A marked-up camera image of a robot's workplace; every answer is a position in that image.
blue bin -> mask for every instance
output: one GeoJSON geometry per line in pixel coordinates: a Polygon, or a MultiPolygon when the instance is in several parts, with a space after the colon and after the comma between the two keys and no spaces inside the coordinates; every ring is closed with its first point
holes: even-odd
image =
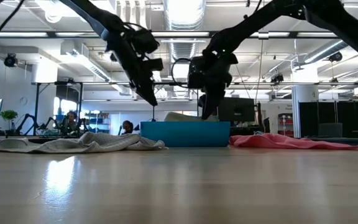
{"type": "Polygon", "coordinates": [[[140,135],[167,147],[226,147],[230,122],[141,122],[140,135]]]}

person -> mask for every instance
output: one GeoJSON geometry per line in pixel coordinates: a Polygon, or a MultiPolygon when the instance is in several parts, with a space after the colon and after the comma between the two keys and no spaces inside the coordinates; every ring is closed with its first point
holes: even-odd
{"type": "Polygon", "coordinates": [[[124,129],[123,134],[132,134],[134,131],[134,124],[132,124],[130,121],[124,121],[122,122],[122,128],[124,129]]]}
{"type": "Polygon", "coordinates": [[[67,113],[67,123],[65,124],[66,128],[70,128],[71,131],[75,131],[77,129],[77,114],[74,111],[69,111],[67,113]]]}

black partition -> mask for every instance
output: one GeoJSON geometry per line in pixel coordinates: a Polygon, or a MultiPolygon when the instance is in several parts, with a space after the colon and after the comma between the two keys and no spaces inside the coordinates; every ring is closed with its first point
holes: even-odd
{"type": "Polygon", "coordinates": [[[301,137],[318,136],[318,126],[342,123],[344,138],[356,138],[358,130],[358,102],[299,103],[301,137]]]}

chair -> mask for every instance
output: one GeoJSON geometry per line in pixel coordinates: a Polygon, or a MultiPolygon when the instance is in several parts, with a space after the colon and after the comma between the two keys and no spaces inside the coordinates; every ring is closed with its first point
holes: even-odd
{"type": "Polygon", "coordinates": [[[328,136],[331,138],[342,137],[342,123],[320,124],[318,127],[319,136],[328,136]]]}

ceiling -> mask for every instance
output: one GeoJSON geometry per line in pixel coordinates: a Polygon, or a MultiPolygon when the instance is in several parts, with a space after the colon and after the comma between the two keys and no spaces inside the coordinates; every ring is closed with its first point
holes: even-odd
{"type": "MultiPolygon", "coordinates": [[[[12,12],[17,5],[17,0],[7,0],[0,5],[0,24],[12,12]]],[[[109,5],[108,0],[93,1],[99,6],[109,5]]],[[[204,21],[201,30],[221,30],[234,26],[243,20],[245,14],[251,15],[255,10],[255,0],[252,0],[251,7],[245,7],[246,1],[240,0],[207,0],[204,12],[204,21]]],[[[358,18],[358,0],[343,0],[347,12],[358,18]]],[[[146,1],[146,22],[147,27],[156,30],[166,30],[162,8],[162,0],[146,1]]],[[[280,17],[276,21],[263,28],[263,31],[322,31],[322,29],[313,26],[305,21],[298,21],[291,17],[280,17]]],[[[55,32],[76,32],[92,31],[91,27],[83,22],[79,17],[63,17],[56,23],[48,22],[45,19],[45,11],[39,7],[35,0],[27,0],[25,8],[21,9],[7,24],[4,31],[55,31],[55,32]]],[[[60,47],[63,39],[0,39],[0,47],[8,46],[34,46],[40,50],[52,55],[59,61],[59,77],[73,77],[81,81],[98,81],[94,75],[84,66],[73,63],[68,60],[67,55],[61,55],[60,47]]],[[[99,39],[75,39],[76,44],[85,44],[89,48],[90,57],[98,66],[102,67],[109,73],[111,78],[116,81],[127,81],[123,74],[122,68],[117,62],[111,62],[108,55],[103,54],[105,42],[99,39]]],[[[209,42],[209,39],[200,39],[202,43],[197,44],[197,52],[200,53],[209,42]]],[[[230,73],[235,82],[257,82],[260,77],[269,82],[269,78],[274,73],[268,73],[274,66],[282,62],[283,59],[297,54],[308,54],[327,44],[330,39],[247,39],[236,49],[235,54],[239,64],[232,66],[230,73]]],[[[335,76],[341,76],[346,72],[358,70],[358,53],[347,47],[342,50],[342,62],[321,61],[318,62],[318,78],[321,81],[328,81],[335,76]]],[[[154,57],[162,58],[165,69],[160,73],[163,81],[171,79],[169,74],[170,54],[167,44],[160,43],[160,48],[154,53],[154,57]]],[[[285,81],[291,81],[290,67],[283,68],[279,71],[284,74],[285,81]]],[[[342,82],[353,82],[358,80],[358,73],[341,79],[342,82]]],[[[89,90],[111,90],[110,86],[89,87],[89,90]]]]}

